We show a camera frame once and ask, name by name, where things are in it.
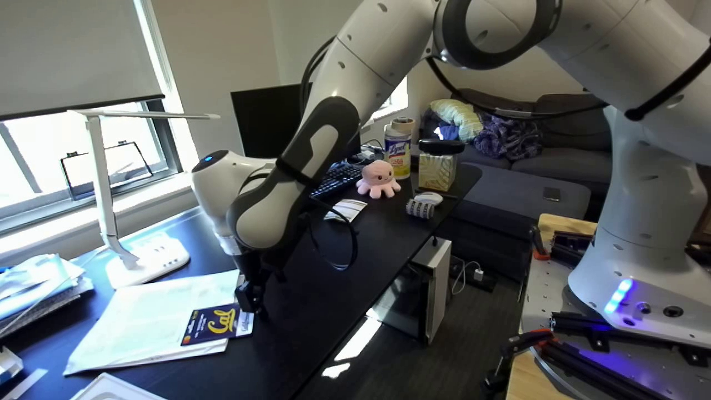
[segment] white desk lamp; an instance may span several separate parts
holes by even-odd
[[[91,161],[94,161],[94,193],[97,208],[97,222],[101,243],[116,251],[116,259],[106,262],[106,276],[114,289],[141,285],[156,280],[168,271],[175,271],[188,262],[188,254],[180,241],[168,235],[157,235],[146,243],[131,246],[119,245],[108,168],[105,154],[101,118],[185,118],[185,121],[218,121],[216,113],[187,116],[187,113],[157,113],[157,112],[72,112],[86,118],[86,131],[91,140]]]

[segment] pink stuffed toy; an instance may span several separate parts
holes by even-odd
[[[372,161],[371,165],[361,168],[361,178],[357,180],[357,193],[369,193],[371,199],[392,199],[400,191],[398,180],[392,178],[392,168],[386,161]]]

